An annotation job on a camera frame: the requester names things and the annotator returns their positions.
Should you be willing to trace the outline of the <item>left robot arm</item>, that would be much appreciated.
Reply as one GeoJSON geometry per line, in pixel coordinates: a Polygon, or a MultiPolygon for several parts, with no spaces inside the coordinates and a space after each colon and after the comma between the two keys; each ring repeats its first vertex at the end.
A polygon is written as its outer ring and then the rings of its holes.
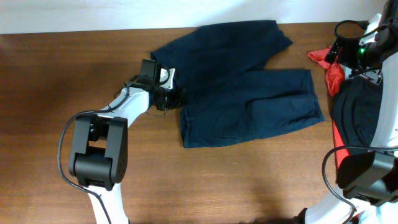
{"type": "Polygon", "coordinates": [[[74,188],[88,194],[97,223],[129,223],[121,193],[127,170],[128,129],[150,107],[166,112],[181,105],[176,70],[144,59],[141,71],[126,81],[102,110],[72,116],[68,171],[74,188]]]}

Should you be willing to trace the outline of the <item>navy blue shorts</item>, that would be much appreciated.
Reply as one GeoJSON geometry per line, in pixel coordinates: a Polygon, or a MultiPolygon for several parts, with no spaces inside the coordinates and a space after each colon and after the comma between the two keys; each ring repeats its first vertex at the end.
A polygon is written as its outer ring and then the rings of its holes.
{"type": "Polygon", "coordinates": [[[324,121],[309,70],[268,70],[292,41],[276,21],[199,27],[151,53],[176,71],[183,146],[221,147],[324,121]]]}

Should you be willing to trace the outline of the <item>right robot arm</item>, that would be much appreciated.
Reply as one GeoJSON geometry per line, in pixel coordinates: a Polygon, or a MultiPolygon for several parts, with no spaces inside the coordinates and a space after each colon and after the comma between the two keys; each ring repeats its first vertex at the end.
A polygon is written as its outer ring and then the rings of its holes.
{"type": "Polygon", "coordinates": [[[362,36],[337,35],[325,55],[346,70],[332,109],[336,182],[297,223],[348,223],[397,203],[397,1],[360,27],[362,36]]]}

